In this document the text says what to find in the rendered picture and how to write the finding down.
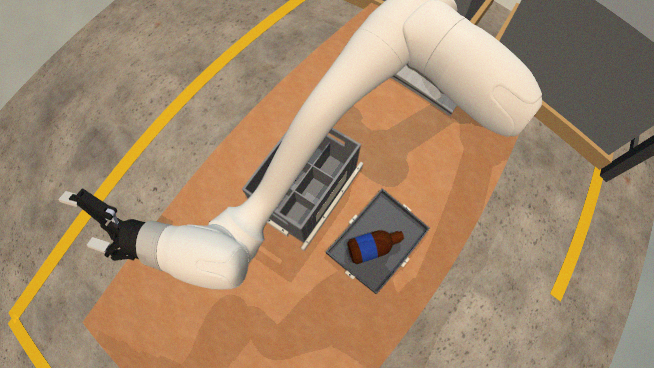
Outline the brown and blue bottle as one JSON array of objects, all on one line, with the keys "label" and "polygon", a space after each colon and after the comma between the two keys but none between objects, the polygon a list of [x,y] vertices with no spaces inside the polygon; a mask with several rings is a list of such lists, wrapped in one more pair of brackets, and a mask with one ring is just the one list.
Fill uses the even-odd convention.
[{"label": "brown and blue bottle", "polygon": [[392,246],[401,240],[404,240],[402,231],[389,234],[384,230],[377,230],[349,239],[347,246],[353,263],[360,264],[386,255]]}]

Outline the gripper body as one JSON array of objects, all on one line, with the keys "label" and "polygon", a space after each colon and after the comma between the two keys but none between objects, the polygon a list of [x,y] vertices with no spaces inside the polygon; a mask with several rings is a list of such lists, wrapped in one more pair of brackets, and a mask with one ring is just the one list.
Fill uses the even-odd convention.
[{"label": "gripper body", "polygon": [[[129,219],[126,221],[122,221],[119,218],[117,219],[119,221],[118,224],[110,221],[109,224],[107,225],[108,228],[110,228],[113,232],[117,234],[116,239],[113,239],[109,235],[111,240],[113,240],[114,242],[119,241],[119,247],[125,255],[139,259],[136,253],[136,239],[139,230],[146,222],[138,221],[135,219]],[[119,235],[120,235],[120,239],[119,239]]]}]

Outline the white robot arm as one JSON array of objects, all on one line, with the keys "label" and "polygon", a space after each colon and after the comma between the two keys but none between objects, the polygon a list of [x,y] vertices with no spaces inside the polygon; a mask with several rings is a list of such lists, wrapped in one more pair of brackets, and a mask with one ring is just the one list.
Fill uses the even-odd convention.
[{"label": "white robot arm", "polygon": [[147,221],[136,239],[140,262],[195,286],[239,287],[265,239],[266,222],[330,130],[406,65],[502,136],[518,136],[542,106],[531,71],[461,16],[454,0],[386,0],[306,99],[254,193],[208,226]]}]

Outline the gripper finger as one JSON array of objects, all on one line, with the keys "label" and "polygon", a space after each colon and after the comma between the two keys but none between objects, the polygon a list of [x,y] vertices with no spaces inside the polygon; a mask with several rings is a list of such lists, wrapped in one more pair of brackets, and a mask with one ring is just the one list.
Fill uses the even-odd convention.
[{"label": "gripper finger", "polygon": [[[117,241],[117,242],[113,242],[112,244],[110,244],[109,242],[106,242],[106,241],[103,241],[103,240],[100,240],[100,239],[97,239],[97,238],[92,237],[92,238],[90,239],[90,241],[88,242],[87,246],[88,246],[89,248],[94,249],[94,250],[97,250],[97,251],[100,251],[100,252],[105,253],[104,255],[105,255],[107,258],[111,255],[111,256],[112,256],[111,259],[112,259],[113,261],[124,260],[124,259],[130,259],[130,260],[134,260],[134,259],[135,259],[135,258],[133,258],[133,257],[130,257],[130,256],[125,255],[125,254],[121,251],[121,249],[118,249],[118,248],[120,248],[120,247],[119,247],[119,243],[118,243],[118,241]],[[118,249],[118,250],[117,250],[117,249]]]},{"label": "gripper finger", "polygon": [[83,188],[78,192],[78,194],[65,191],[59,198],[59,201],[75,207],[79,206],[99,222],[101,228],[108,232],[113,239],[116,239],[117,234],[105,225],[107,220],[111,220],[116,224],[119,223],[116,217],[117,209],[115,207],[104,203]]}]

